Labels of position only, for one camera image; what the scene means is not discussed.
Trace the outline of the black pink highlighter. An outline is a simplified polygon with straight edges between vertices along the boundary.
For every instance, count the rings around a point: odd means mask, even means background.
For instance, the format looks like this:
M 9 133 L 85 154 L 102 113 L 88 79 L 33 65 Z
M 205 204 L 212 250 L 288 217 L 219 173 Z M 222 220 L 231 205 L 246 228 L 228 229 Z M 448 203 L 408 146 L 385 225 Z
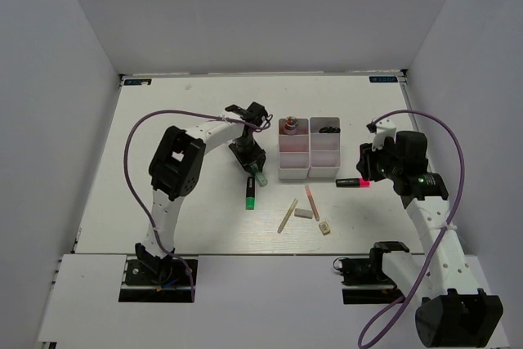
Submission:
M 368 188 L 370 187 L 370 182 L 366 181 L 363 178 L 343 178 L 336 179 L 335 185 L 338 188 Z

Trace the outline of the black green highlighter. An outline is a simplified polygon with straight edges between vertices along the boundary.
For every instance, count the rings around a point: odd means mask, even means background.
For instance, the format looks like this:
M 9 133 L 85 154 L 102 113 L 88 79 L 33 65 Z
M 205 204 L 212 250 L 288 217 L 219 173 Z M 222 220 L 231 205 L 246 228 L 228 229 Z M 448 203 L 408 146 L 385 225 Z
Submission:
M 246 182 L 245 209 L 252 211 L 255 208 L 256 197 L 256 180 L 254 177 L 248 177 Z

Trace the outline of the black handled scissors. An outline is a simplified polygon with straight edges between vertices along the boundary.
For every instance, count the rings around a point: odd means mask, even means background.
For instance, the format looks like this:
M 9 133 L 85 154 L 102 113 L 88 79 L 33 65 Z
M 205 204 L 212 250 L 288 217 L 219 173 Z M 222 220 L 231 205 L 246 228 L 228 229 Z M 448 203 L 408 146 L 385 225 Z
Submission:
M 326 126 L 319 130 L 320 134 L 338 134 L 341 132 L 341 128 L 333 127 L 333 126 Z

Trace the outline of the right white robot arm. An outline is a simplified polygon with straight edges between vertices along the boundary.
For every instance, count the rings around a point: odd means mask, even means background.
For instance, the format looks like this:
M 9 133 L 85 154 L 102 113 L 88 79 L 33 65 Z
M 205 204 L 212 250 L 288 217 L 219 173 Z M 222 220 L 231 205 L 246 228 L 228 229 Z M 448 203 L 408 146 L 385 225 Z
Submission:
M 360 146 L 357 169 L 366 181 L 388 179 L 414 224 L 426 260 L 417 266 L 401 242 L 376 243 L 369 274 L 390 280 L 413 305 L 425 347 L 486 347 L 503 314 L 499 296 L 479 284 L 465 257 L 442 177 L 428 170 L 427 138 L 421 132 L 378 127 Z

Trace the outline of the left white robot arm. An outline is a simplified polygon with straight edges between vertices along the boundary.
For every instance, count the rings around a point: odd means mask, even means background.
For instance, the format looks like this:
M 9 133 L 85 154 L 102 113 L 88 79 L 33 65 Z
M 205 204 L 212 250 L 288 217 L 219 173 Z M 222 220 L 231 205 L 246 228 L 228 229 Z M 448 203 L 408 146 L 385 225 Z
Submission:
M 161 114 L 187 115 L 204 119 L 205 122 L 190 129 L 171 126 L 164 132 L 148 168 L 153 190 L 152 207 L 148 208 L 132 185 L 128 158 L 137 129 L 146 120 Z M 159 110 L 147 114 L 132 127 L 123 153 L 124 178 L 149 220 L 145 239 L 135 245 L 135 252 L 145 266 L 145 273 L 154 282 L 165 282 L 172 275 L 174 231 L 181 205 L 199 181 L 206 154 L 228 144 L 240 167 L 259 186 L 267 184 L 263 174 L 266 152 L 256 142 L 254 134 L 268 129 L 271 120 L 272 116 L 266 108 L 253 102 L 246 109 L 229 105 L 220 116 L 184 110 Z

